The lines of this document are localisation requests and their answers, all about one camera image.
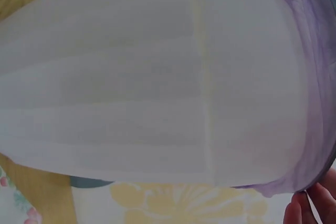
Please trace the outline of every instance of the floral pattern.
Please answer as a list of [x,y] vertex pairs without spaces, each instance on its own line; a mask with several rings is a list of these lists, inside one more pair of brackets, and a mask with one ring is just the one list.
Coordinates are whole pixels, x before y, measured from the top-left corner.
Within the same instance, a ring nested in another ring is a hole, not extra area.
[[206,224],[239,219],[269,224],[267,203],[254,190],[209,185],[115,183],[110,193],[124,207],[124,224]]
[[37,210],[29,203],[29,201],[17,190],[12,180],[5,174],[4,170],[0,167],[0,201],[6,204],[13,204],[15,211],[12,211],[12,216],[5,216],[0,209],[0,222],[2,218],[10,218],[13,220],[11,223],[22,224],[41,224],[42,217]]

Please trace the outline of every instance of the finger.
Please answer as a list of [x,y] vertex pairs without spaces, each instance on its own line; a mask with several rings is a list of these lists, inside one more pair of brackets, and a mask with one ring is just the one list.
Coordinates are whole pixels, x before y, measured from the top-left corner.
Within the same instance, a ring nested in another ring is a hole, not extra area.
[[336,199],[336,170],[330,169],[322,178],[320,184]]
[[336,220],[336,201],[328,190],[320,184],[315,184],[307,190],[311,201],[324,224],[334,224]]
[[292,202],[297,202],[300,205],[303,224],[317,224],[305,192],[294,194]]
[[283,220],[283,224],[302,224],[301,208],[297,202],[289,203]]

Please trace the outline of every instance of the purple stain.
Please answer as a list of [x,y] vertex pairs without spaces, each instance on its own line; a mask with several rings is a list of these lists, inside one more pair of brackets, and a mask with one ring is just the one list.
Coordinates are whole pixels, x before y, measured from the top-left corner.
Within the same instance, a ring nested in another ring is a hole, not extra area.
[[333,162],[336,142],[336,15],[331,0],[284,0],[300,34],[308,79],[306,144],[296,166],[254,188],[266,197],[306,189]]

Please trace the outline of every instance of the pink flower print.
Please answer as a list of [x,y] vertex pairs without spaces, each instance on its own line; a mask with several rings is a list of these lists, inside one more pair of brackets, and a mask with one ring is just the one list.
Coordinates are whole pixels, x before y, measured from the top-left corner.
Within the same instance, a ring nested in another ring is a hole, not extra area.
[[0,178],[0,185],[2,186],[8,186],[8,180],[6,177]]
[[39,224],[37,220],[26,219],[24,224]]
[[25,220],[24,224],[40,224],[42,222],[41,215],[36,211],[34,207],[31,207],[27,211],[28,219]]

